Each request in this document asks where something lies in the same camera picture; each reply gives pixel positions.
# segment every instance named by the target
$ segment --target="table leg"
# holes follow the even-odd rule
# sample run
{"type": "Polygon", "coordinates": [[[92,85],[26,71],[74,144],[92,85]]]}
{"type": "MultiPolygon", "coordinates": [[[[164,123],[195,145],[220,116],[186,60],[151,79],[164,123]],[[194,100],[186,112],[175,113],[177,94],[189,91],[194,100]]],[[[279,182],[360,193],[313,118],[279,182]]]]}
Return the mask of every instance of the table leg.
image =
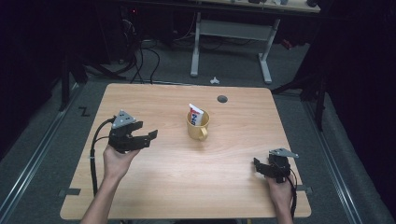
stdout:
{"type": "Polygon", "coordinates": [[[192,77],[198,77],[200,31],[201,31],[201,12],[198,12],[197,13],[197,22],[195,24],[194,52],[192,53],[192,62],[191,62],[191,76],[192,77]]]}
{"type": "Polygon", "coordinates": [[[280,23],[280,19],[276,19],[274,22],[274,25],[271,29],[267,43],[264,47],[264,52],[259,54],[260,65],[262,66],[262,75],[264,76],[264,82],[266,84],[272,83],[271,74],[270,74],[270,71],[268,69],[268,64],[267,64],[267,56],[268,56],[268,53],[270,52],[271,46],[274,42],[274,38],[275,38],[277,27],[279,26],[279,23],[280,23]]]}

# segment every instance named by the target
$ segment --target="wire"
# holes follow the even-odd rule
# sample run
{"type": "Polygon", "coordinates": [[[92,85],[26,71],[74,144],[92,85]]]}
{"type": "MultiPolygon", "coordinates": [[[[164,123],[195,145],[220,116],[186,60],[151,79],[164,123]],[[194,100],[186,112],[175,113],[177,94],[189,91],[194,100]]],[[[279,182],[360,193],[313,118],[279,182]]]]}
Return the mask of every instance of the wire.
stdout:
{"type": "Polygon", "coordinates": [[[96,139],[96,140],[95,140],[95,143],[99,142],[99,140],[102,140],[102,139],[104,139],[104,138],[108,138],[108,136],[100,137],[100,138],[96,139]]]}
{"type": "Polygon", "coordinates": [[[175,42],[175,41],[178,41],[178,40],[185,39],[185,38],[189,38],[190,36],[193,36],[193,35],[189,35],[189,34],[191,33],[192,27],[193,27],[193,25],[194,25],[196,14],[197,14],[197,13],[194,12],[194,15],[192,15],[192,21],[191,21],[191,25],[190,25],[189,31],[188,31],[185,35],[183,35],[181,38],[174,39],[174,42],[175,42]]]}
{"type": "Polygon", "coordinates": [[[291,194],[292,194],[292,202],[291,202],[291,209],[290,209],[290,213],[291,213],[291,218],[294,219],[294,212],[296,210],[297,207],[297,176],[296,174],[293,172],[293,170],[291,170],[291,172],[293,173],[294,179],[295,179],[295,186],[293,185],[293,182],[290,180],[289,176],[286,175],[283,170],[279,167],[279,165],[274,162],[274,165],[277,167],[277,169],[283,174],[283,176],[286,177],[286,179],[289,181],[290,185],[291,185],[291,194]]]}
{"type": "Polygon", "coordinates": [[[122,21],[125,21],[125,22],[129,25],[128,30],[126,31],[126,32],[129,32],[129,30],[131,29],[131,27],[133,27],[134,25],[133,25],[130,21],[128,21],[128,20],[123,19],[122,21]]]}
{"type": "Polygon", "coordinates": [[[219,40],[219,44],[217,45],[217,46],[215,46],[214,48],[205,48],[202,44],[200,44],[200,47],[202,48],[202,49],[209,49],[209,50],[214,50],[214,49],[218,49],[219,47],[221,47],[222,45],[223,45],[223,42],[224,42],[224,39],[223,38],[221,38],[220,40],[219,40]]]}
{"type": "Polygon", "coordinates": [[[157,58],[158,58],[157,64],[155,65],[154,70],[152,71],[151,75],[149,76],[149,83],[152,85],[152,77],[154,76],[154,73],[157,70],[158,65],[160,65],[160,55],[152,49],[146,49],[146,50],[153,52],[155,55],[157,55],[157,58]]]}
{"type": "Polygon", "coordinates": [[[137,68],[136,73],[134,74],[134,77],[132,78],[132,80],[131,80],[130,83],[133,83],[133,82],[134,82],[134,79],[136,78],[136,76],[139,76],[139,78],[140,78],[140,83],[141,83],[141,84],[145,84],[143,78],[140,76],[140,69],[142,69],[142,66],[143,66],[142,43],[140,43],[139,51],[140,51],[140,60],[141,60],[141,64],[140,64],[140,66],[137,68]]]}
{"type": "Polygon", "coordinates": [[[91,151],[90,151],[90,165],[91,165],[91,177],[92,177],[92,189],[93,189],[93,196],[96,195],[97,191],[98,191],[98,181],[97,181],[97,177],[96,177],[96,165],[95,165],[95,143],[99,140],[99,139],[103,139],[99,138],[96,139],[99,132],[102,130],[102,128],[108,124],[108,123],[112,123],[114,122],[114,120],[116,119],[116,117],[112,118],[112,119],[107,119],[105,122],[103,122],[98,129],[95,132],[95,135],[92,139],[92,144],[91,144],[91,151]]]}

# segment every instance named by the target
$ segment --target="wrist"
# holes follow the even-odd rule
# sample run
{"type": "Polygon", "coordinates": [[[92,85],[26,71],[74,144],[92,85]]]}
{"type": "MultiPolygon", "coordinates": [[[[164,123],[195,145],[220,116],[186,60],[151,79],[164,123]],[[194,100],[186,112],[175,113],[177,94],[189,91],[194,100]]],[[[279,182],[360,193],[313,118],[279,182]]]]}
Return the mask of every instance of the wrist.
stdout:
{"type": "Polygon", "coordinates": [[[123,179],[123,175],[121,175],[120,172],[105,171],[104,180],[108,182],[120,183],[122,179],[123,179]]]}
{"type": "Polygon", "coordinates": [[[101,188],[116,189],[119,186],[120,179],[115,176],[105,176],[101,188]]]}
{"type": "Polygon", "coordinates": [[[273,201],[276,211],[279,212],[290,212],[290,203],[284,200],[275,200],[273,201]]]}

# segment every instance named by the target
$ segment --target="yellow mug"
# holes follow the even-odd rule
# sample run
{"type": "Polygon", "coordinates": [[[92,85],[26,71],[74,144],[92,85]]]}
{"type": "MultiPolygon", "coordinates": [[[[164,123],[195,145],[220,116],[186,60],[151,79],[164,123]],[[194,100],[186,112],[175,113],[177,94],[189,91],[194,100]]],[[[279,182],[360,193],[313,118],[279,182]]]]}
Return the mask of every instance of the yellow mug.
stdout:
{"type": "Polygon", "coordinates": [[[192,139],[205,141],[207,138],[207,128],[209,126],[210,117],[209,114],[204,111],[200,126],[194,126],[191,124],[191,112],[187,115],[187,131],[192,139]]]}

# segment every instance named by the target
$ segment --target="wooden table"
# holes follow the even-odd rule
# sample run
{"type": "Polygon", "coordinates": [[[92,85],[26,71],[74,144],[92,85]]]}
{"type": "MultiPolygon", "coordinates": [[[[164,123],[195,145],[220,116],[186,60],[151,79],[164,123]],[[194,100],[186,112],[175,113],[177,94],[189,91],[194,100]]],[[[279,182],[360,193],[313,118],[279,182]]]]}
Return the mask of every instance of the wooden table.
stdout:
{"type": "MultiPolygon", "coordinates": [[[[234,218],[275,217],[263,175],[252,164],[266,162],[268,151],[290,148],[274,99],[264,88],[110,84],[92,125],[61,211],[64,219],[81,219],[92,200],[89,152],[93,135],[106,119],[125,110],[158,137],[135,157],[117,190],[109,218],[234,218]],[[218,102],[225,95],[228,102],[218,102]],[[187,134],[189,103],[211,116],[204,142],[187,134]]],[[[107,136],[110,125],[100,132],[107,136]]],[[[96,144],[98,183],[103,176],[102,153],[107,140],[96,144]]],[[[294,159],[292,170],[301,179],[294,159]]],[[[295,216],[311,209],[298,192],[295,216]]]]}

